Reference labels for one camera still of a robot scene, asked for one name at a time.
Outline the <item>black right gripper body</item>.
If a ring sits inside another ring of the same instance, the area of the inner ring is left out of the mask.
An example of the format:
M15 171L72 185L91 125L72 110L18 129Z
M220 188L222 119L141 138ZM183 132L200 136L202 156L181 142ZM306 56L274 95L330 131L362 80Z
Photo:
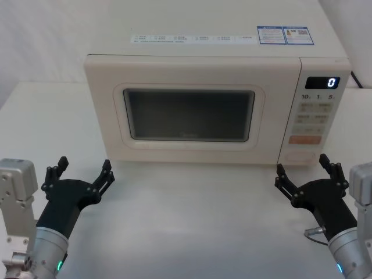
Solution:
M326 239L330 240L357 226L356 218L344 201L348 186L347 181L332 179L310 181L294 191L292 206L312 213L317 224L325 229Z

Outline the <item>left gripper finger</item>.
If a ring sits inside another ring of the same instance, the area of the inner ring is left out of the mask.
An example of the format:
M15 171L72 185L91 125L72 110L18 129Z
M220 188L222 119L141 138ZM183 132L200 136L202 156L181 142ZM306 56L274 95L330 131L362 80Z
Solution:
M97 204L101 201L103 194L115 181L110 160L106 159L98 178L87 188L89 204Z
M56 166L46 168L45 180L41 186L41 190L45 192L46 199L49 200L50 191L54 184L60 180L61 175L67 169L69 161L66 156L62 156Z

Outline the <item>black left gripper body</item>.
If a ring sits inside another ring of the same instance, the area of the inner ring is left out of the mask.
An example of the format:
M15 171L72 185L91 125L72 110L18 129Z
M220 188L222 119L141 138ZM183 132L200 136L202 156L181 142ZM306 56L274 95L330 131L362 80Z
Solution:
M48 200L37 227L49 228L69 238L81 211L101 201L99 191L81 180L59 180L44 192Z

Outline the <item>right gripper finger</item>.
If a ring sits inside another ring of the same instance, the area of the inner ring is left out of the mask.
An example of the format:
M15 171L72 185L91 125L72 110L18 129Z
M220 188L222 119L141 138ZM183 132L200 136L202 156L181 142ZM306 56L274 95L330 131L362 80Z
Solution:
M331 163L328 156L322 153L319 157L319 163L322 168L328 173L331 181L335 184L336 188L340 191L341 197L346 196L346 189L349 187L341 163Z
M277 177L274 186L290 201L294 208L305 208L304 187L297 187L287 176L282 164L276 168Z

